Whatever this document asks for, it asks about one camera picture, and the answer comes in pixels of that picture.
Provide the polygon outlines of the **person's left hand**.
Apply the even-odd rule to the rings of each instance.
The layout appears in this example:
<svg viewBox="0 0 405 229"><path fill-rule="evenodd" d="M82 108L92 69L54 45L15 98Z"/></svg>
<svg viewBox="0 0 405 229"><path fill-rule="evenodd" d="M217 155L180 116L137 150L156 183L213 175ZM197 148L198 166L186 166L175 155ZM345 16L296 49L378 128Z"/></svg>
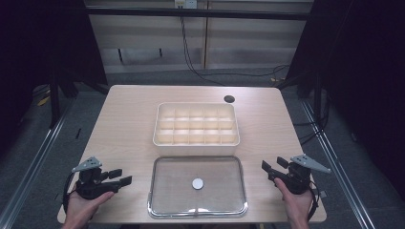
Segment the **person's left hand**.
<svg viewBox="0 0 405 229"><path fill-rule="evenodd" d="M81 197L77 192L71 193L65 222L88 222L96 213L98 207L112 198L114 194L114 192L107 192L98 198L88 200Z"/></svg>

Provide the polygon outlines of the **metal floor rail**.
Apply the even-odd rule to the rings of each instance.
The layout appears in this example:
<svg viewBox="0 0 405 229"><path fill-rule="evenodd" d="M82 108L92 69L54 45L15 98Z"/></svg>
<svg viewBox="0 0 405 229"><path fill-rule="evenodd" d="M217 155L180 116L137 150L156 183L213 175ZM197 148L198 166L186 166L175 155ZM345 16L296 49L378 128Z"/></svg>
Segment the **metal floor rail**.
<svg viewBox="0 0 405 229"><path fill-rule="evenodd" d="M350 207L362 229L376 229L369 211L365 207L363 201L355 191L346 171L344 170L336 152L334 151L326 132L315 123L314 110L309 102L304 100L301 102L305 111L309 124L311 125L323 152L330 163L336 179L342 188L342 191L349 202Z"/></svg>
<svg viewBox="0 0 405 229"><path fill-rule="evenodd" d="M11 229L27 196L34 184L39 171L41 170L46 157L48 156L60 130L62 129L66 115L75 104L74 98L67 100L64 111L59 115L56 121L48 129L48 132L36 152L30 166L28 167L22 180L19 182L11 199L7 203L4 211L0 214L0 229Z"/></svg>

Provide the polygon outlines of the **black curtain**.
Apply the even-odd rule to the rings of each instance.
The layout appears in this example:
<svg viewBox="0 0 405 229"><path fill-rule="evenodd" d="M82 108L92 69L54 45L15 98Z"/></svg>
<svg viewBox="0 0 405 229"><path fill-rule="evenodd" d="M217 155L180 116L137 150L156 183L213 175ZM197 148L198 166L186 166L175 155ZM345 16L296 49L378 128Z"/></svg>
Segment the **black curtain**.
<svg viewBox="0 0 405 229"><path fill-rule="evenodd" d="M33 90L107 83L84 0L0 0L0 157L17 139Z"/></svg>
<svg viewBox="0 0 405 229"><path fill-rule="evenodd" d="M313 0L287 80L320 84L405 201L405 0Z"/></svg>

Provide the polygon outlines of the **person's right hand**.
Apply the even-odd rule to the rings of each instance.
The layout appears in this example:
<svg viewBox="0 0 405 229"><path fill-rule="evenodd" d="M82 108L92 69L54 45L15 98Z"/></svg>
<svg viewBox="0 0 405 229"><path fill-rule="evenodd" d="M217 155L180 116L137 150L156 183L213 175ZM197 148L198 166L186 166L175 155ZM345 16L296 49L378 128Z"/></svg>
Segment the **person's right hand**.
<svg viewBox="0 0 405 229"><path fill-rule="evenodd" d="M309 210L312 205L312 194L309 190L300 195L293 194L286 184L275 178L275 185L283 196L288 220L291 223L308 222Z"/></svg>

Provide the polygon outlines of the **clear lid with white knob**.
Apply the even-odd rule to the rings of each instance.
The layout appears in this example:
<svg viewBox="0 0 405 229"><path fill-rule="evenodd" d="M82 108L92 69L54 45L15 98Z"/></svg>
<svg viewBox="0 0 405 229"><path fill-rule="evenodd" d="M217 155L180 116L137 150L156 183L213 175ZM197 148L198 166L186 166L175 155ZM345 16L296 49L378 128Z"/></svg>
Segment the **clear lid with white knob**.
<svg viewBox="0 0 405 229"><path fill-rule="evenodd" d="M147 209L156 219L234 218L248 204L235 156L167 156L155 160Z"/></svg>

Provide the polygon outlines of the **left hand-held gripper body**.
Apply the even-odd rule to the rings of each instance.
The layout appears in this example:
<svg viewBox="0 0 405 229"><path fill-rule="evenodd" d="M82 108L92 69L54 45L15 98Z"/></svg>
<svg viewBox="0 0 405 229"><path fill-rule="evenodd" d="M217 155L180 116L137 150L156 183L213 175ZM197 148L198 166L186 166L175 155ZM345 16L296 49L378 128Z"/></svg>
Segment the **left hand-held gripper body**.
<svg viewBox="0 0 405 229"><path fill-rule="evenodd" d="M72 169L72 172L79 173L78 181L75 183L75 191L85 199L95 199L107 192L117 193L119 181L108 178L108 173L101 169L102 163L94 156L84 160Z"/></svg>

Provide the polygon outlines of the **black metal stand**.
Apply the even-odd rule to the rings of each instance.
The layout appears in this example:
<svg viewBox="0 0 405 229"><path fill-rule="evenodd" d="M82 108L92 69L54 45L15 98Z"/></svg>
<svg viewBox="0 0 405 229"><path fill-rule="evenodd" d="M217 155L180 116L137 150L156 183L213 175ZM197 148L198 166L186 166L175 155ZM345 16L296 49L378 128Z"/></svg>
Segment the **black metal stand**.
<svg viewBox="0 0 405 229"><path fill-rule="evenodd" d="M59 118L61 117L60 106L59 106L59 88L58 88L57 77L55 76L54 73L51 75L50 99L51 99L51 110L52 110L50 128L52 129L58 122Z"/></svg>

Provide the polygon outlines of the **black horizontal bar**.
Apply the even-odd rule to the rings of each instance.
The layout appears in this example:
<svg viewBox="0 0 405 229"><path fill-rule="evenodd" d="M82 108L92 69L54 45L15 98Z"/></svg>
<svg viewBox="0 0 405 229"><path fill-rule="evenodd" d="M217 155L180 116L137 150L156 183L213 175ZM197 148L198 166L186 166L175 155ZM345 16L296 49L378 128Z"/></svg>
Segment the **black horizontal bar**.
<svg viewBox="0 0 405 229"><path fill-rule="evenodd" d="M188 9L145 9L145 8L107 8L88 7L88 14L131 15L131 16L175 16L204 18L237 18L307 21L314 18L309 13L246 11L246 10L188 10Z"/></svg>

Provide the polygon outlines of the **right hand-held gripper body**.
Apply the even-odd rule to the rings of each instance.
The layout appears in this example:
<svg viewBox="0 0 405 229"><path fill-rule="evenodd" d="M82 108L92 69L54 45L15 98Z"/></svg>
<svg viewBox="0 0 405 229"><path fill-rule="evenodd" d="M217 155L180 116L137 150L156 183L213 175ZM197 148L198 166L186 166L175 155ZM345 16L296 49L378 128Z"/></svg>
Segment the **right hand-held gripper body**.
<svg viewBox="0 0 405 229"><path fill-rule="evenodd" d="M281 179L286 184L287 188L295 195L303 194L309 189L312 170L326 174L331 173L330 168L327 168L307 155L293 156L290 161L288 161L287 170L288 172L283 174L272 169L274 178L270 180L273 181L275 178Z"/></svg>

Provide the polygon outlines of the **white compartment storage box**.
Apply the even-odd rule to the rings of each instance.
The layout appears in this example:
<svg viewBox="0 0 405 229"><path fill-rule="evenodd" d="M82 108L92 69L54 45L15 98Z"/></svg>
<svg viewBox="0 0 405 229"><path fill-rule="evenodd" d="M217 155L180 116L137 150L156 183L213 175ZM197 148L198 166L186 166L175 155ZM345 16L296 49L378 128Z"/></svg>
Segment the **white compartment storage box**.
<svg viewBox="0 0 405 229"><path fill-rule="evenodd" d="M161 103L153 143L161 156L232 156L240 144L234 106L228 103Z"/></svg>

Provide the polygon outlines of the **white wall outlet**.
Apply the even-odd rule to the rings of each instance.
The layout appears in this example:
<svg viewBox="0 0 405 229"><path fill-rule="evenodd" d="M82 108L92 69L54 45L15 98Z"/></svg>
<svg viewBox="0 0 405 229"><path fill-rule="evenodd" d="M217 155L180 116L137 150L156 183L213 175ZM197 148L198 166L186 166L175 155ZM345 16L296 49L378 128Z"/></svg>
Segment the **white wall outlet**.
<svg viewBox="0 0 405 229"><path fill-rule="evenodd" d="M197 0L174 0L176 9L190 9L195 10L198 7Z"/></svg>

